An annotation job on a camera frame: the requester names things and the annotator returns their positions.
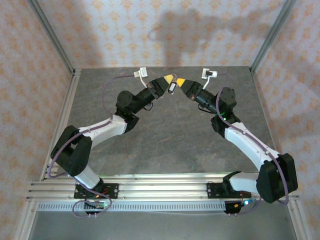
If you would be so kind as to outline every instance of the black mounting plate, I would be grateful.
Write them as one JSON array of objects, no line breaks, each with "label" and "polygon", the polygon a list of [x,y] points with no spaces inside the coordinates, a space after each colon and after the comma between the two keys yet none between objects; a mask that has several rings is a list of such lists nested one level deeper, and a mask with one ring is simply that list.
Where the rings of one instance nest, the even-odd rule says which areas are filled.
[{"label": "black mounting plate", "polygon": [[208,199],[249,199],[251,193],[240,191],[225,191],[222,182],[208,182],[206,184],[206,192]]},{"label": "black mounting plate", "polygon": [[[119,184],[118,183],[102,183],[100,187],[100,193],[103,193],[110,197],[111,199],[117,199],[119,193]],[[80,184],[75,185],[74,196],[75,199],[98,199],[95,194],[87,191]]]}]

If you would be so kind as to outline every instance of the wire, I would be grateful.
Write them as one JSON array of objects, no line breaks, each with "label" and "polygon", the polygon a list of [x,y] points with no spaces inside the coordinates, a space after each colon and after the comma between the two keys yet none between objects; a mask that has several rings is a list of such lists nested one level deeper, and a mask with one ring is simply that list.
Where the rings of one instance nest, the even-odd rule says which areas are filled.
[{"label": "wire", "polygon": [[[108,124],[110,124],[110,123],[112,122],[112,120],[113,120],[113,114],[112,114],[112,112],[109,111],[109,110],[106,108],[106,106],[105,106],[105,100],[104,100],[105,90],[106,90],[107,86],[108,86],[113,80],[115,80],[115,79],[120,79],[120,78],[129,78],[129,77],[134,77],[134,75],[132,74],[132,75],[116,76],[116,77],[110,79],[110,80],[104,85],[104,88],[103,88],[102,94],[101,94],[101,102],[102,102],[102,106],[103,106],[104,110],[105,110],[108,114],[110,114],[109,120],[108,120],[107,122],[101,124],[101,125],[95,126],[95,127],[93,127],[93,128],[90,128],[90,129],[86,129],[86,130],[84,130],[84,131],[80,131],[79,133],[77,133],[76,135],[74,135],[73,137],[71,137],[68,141],[66,141],[66,142],[62,145],[62,147],[58,150],[58,152],[55,154],[55,156],[53,157],[53,159],[52,159],[52,161],[51,161],[51,163],[50,163],[50,165],[49,165],[49,167],[48,167],[47,174],[48,174],[48,177],[49,177],[49,178],[53,178],[53,179],[54,179],[54,178],[58,178],[58,177],[60,177],[60,176],[62,176],[62,175],[67,174],[66,172],[63,172],[63,173],[60,173],[60,174],[58,174],[58,175],[51,175],[51,170],[52,170],[52,167],[54,166],[55,162],[57,161],[59,155],[63,152],[63,150],[64,150],[73,140],[75,140],[76,138],[78,138],[78,137],[81,136],[82,134],[85,134],[85,133],[88,133],[88,132],[90,132],[90,131],[94,131],[94,130],[103,128],[103,127],[107,126]],[[82,184],[81,182],[79,182],[79,184],[80,184],[84,189],[86,189],[87,191],[89,191],[89,192],[91,192],[91,193],[93,193],[93,194],[95,194],[95,195],[99,195],[99,196],[101,196],[101,197],[104,197],[104,198],[106,198],[106,199],[109,200],[109,202],[110,202],[109,205],[108,205],[103,211],[101,211],[101,212],[99,212],[99,213],[95,213],[95,216],[96,216],[96,217],[97,217],[97,215],[99,215],[99,214],[105,213],[105,212],[111,207],[111,205],[112,205],[112,200],[111,200],[111,198],[110,198],[109,196],[107,196],[107,195],[105,195],[105,194],[102,194],[102,193],[100,193],[100,192],[94,191],[94,190],[88,188],[87,186],[85,186],[84,184]],[[75,207],[76,207],[76,205],[79,204],[79,203],[91,203],[91,204],[92,204],[92,203],[98,203],[98,204],[100,204],[100,203],[103,203],[103,202],[102,202],[102,201],[87,201],[87,200],[77,201],[77,202],[73,205],[73,207],[72,207],[72,213],[73,213],[73,215],[74,215],[75,217],[82,219],[82,218],[89,218],[91,215],[90,215],[90,214],[89,214],[89,215],[83,215],[83,216],[77,215],[77,214],[75,213]]]},{"label": "wire", "polygon": [[[106,198],[106,199],[109,200],[110,203],[108,204],[108,206],[107,206],[104,210],[99,211],[98,213],[96,213],[96,212],[94,213],[95,217],[97,217],[97,216],[100,215],[100,214],[105,213],[109,208],[111,208],[111,206],[112,206],[112,200],[111,200],[111,198],[110,198],[109,196],[107,196],[107,195],[105,195],[105,194],[102,194],[102,193],[100,193],[100,192],[97,192],[97,191],[93,191],[92,189],[88,188],[86,185],[82,184],[81,182],[78,182],[78,183],[79,183],[85,190],[87,190],[87,191],[89,191],[89,192],[91,192],[91,193],[93,193],[93,194],[99,195],[99,196],[101,196],[101,197],[104,197],[104,198]],[[73,207],[72,207],[72,214],[73,214],[76,218],[78,218],[78,219],[85,219],[85,218],[90,218],[90,217],[91,217],[91,214],[89,214],[89,215],[78,215],[78,214],[76,214],[75,207],[76,207],[76,205],[79,204],[79,203],[87,203],[87,204],[96,203],[96,204],[103,204],[103,203],[105,203],[105,202],[103,202],[103,201],[88,201],[88,200],[80,200],[80,201],[77,201],[77,202],[73,205]]]},{"label": "wire", "polygon": [[204,110],[200,104],[198,104],[198,109],[202,112],[205,112],[205,113],[208,113],[208,114],[214,114],[212,111],[207,111],[207,110]]},{"label": "wire", "polygon": [[154,107],[154,103],[153,102],[150,102],[148,105],[148,107],[151,106],[150,108],[146,108],[145,106],[143,107],[144,110],[146,111],[150,111],[153,107]]},{"label": "wire", "polygon": [[176,82],[176,80],[177,80],[177,74],[171,73],[171,75],[173,75],[173,79],[172,79],[171,82]]},{"label": "wire", "polygon": [[208,76],[208,79],[207,79],[207,81],[206,81],[206,83],[205,83],[205,85],[203,86],[202,89],[206,89],[206,87],[208,86],[208,84],[209,84],[209,82],[210,82],[210,77],[211,77],[211,76]]},{"label": "wire", "polygon": [[241,195],[241,204],[242,204],[242,200],[244,199],[245,193],[243,191],[240,191],[240,195]]},{"label": "wire", "polygon": [[142,83],[142,85],[143,85],[145,88],[147,88],[146,83],[142,80],[141,71],[139,70],[138,72],[139,72],[140,82]]},{"label": "wire", "polygon": [[243,130],[241,130],[240,128],[236,127],[236,126],[233,126],[232,124],[230,124],[229,122],[227,122],[226,120],[224,120],[224,118],[222,117],[222,115],[220,114],[220,111],[219,111],[219,99],[220,99],[220,95],[221,95],[221,92],[223,91],[224,88],[221,88],[221,90],[218,92],[217,96],[216,96],[216,100],[215,100],[215,108],[216,108],[216,113],[218,114],[219,118],[226,124],[228,125],[229,127],[235,129],[236,131],[242,133],[243,135],[246,135],[248,138],[250,138],[255,144],[257,144],[272,160],[273,162],[275,163],[276,165],[276,168],[278,169],[278,172],[280,174],[280,177],[281,177],[281,180],[282,180],[282,183],[283,183],[283,188],[284,188],[284,195],[285,195],[285,201],[280,201],[278,200],[278,202],[280,202],[281,204],[285,204],[287,205],[289,203],[289,191],[288,191],[288,185],[287,185],[287,182],[286,182],[286,179],[285,179],[285,176],[284,176],[284,173],[278,163],[278,161],[275,159],[275,157],[270,153],[268,152],[268,150],[258,141],[256,140],[253,136],[251,136],[250,134],[244,132]]},{"label": "wire", "polygon": [[256,202],[256,204],[254,205],[254,207],[253,208],[251,208],[251,209],[249,209],[248,211],[244,211],[244,212],[239,212],[239,213],[234,213],[234,214],[228,214],[229,216],[230,215],[234,215],[234,216],[238,216],[238,215],[246,215],[246,214],[249,214],[249,213],[251,213],[251,212],[253,212],[254,210],[256,210],[258,207],[259,207],[259,205],[260,205],[260,203],[261,203],[261,196],[259,196],[259,200]]}]

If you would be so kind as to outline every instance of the wall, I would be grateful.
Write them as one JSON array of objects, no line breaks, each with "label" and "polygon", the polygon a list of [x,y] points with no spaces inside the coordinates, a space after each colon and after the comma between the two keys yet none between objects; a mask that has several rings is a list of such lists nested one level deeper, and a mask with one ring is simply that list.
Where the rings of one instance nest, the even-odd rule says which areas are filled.
[{"label": "wall", "polygon": [[39,0],[76,68],[250,66],[284,0]]},{"label": "wall", "polygon": [[27,1],[1,1],[0,39],[0,239],[9,240],[71,77]]},{"label": "wall", "polygon": [[313,238],[320,235],[320,6],[297,1],[256,74],[278,151],[290,153]]}]

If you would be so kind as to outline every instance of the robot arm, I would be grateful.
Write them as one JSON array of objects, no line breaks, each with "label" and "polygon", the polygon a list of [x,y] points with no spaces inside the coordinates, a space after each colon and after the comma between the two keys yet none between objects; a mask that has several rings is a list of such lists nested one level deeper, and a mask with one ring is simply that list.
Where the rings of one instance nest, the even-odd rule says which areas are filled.
[{"label": "robot arm", "polygon": [[196,81],[178,78],[177,84],[189,99],[196,101],[202,108],[215,114],[211,119],[214,131],[236,145],[259,171],[259,173],[236,171],[225,176],[223,183],[218,186],[221,188],[218,189],[218,192],[223,191],[230,195],[238,191],[256,193],[267,203],[273,203],[285,196],[285,186],[273,158],[278,162],[283,172],[288,192],[291,193],[298,188],[294,159],[288,153],[281,155],[266,146],[249,132],[233,113],[233,108],[237,104],[233,89],[224,87],[218,100],[219,111],[224,121],[231,125],[229,126],[217,114],[217,95],[203,89],[203,86]]},{"label": "robot arm", "polygon": [[[103,180],[88,166],[91,149],[109,138],[132,130],[139,120],[135,114],[149,105],[154,99],[161,97],[173,79],[173,75],[167,75],[152,80],[147,84],[147,88],[144,88],[137,95],[129,91],[120,92],[117,97],[116,113],[112,116],[112,120],[108,118],[94,125],[80,128],[72,125],[67,126],[53,148],[50,155],[51,158],[55,157],[58,150],[69,139],[76,134],[84,132],[63,149],[57,157],[56,163],[87,188],[102,193]],[[85,192],[87,198],[92,197],[80,185],[77,186],[77,190],[82,193]]]}]

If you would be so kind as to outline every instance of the gray floor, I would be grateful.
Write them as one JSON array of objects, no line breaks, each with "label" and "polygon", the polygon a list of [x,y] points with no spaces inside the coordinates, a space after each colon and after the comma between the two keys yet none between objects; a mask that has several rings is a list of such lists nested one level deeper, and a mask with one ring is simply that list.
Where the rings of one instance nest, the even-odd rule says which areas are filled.
[{"label": "gray floor", "polygon": [[294,240],[296,236],[288,207],[275,202],[262,203],[250,214],[237,217],[107,212],[97,219],[78,219],[71,212],[37,212],[29,239]]},{"label": "gray floor", "polygon": [[[235,90],[235,114],[247,128],[273,147],[257,91],[248,67],[209,67],[218,78],[207,90],[217,94],[222,86]],[[145,82],[175,73],[179,78],[205,84],[202,67],[148,67]],[[81,73],[69,125],[85,127],[108,118],[101,104],[103,85],[110,78],[128,75],[137,68],[84,69]],[[115,112],[118,94],[129,90],[137,94],[143,85],[137,78],[117,79],[108,86],[106,105]],[[136,127],[92,149],[89,165],[101,176],[116,174],[219,173],[256,171],[247,157],[214,132],[212,115],[198,110],[180,89],[153,101],[151,111],[140,111]]]}]

